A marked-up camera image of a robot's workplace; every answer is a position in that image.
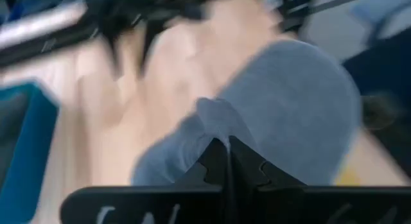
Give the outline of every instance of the dark blue object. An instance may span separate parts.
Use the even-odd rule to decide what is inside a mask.
[[[35,214],[58,108],[33,83],[0,90],[0,99],[23,92],[28,109],[0,190],[0,223],[27,223]]]
[[[343,65],[361,95],[382,92],[395,96],[403,114],[386,128],[373,130],[387,151],[411,177],[411,27],[379,40],[372,48],[346,60]]]

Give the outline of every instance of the blue object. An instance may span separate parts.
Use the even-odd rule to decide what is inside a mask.
[[[29,94],[30,102],[0,190],[2,224],[27,223],[33,218],[58,114],[58,107],[34,83],[0,90],[0,99],[22,91]]]

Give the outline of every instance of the wooden desk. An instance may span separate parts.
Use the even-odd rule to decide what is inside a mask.
[[[32,223],[59,223],[62,200],[81,187],[130,184],[141,154],[172,132],[198,97],[214,97],[267,43],[292,39],[275,29],[279,18],[269,16],[256,0],[214,0],[207,8],[209,20],[177,21],[158,37],[144,78],[136,75],[142,28],[119,41],[125,74],[116,82],[101,40],[15,65],[10,69],[18,71],[2,76],[3,85],[35,78],[61,104]],[[73,20],[72,14],[61,18]],[[341,183],[406,183],[374,146],[360,132]]]

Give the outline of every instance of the gray fabric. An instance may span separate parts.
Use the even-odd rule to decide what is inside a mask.
[[[175,133],[152,146],[133,184],[176,181],[213,137],[229,147],[228,135],[306,184],[330,184],[360,111],[358,92],[336,61],[303,42],[278,42],[255,56],[218,99],[200,99]]]

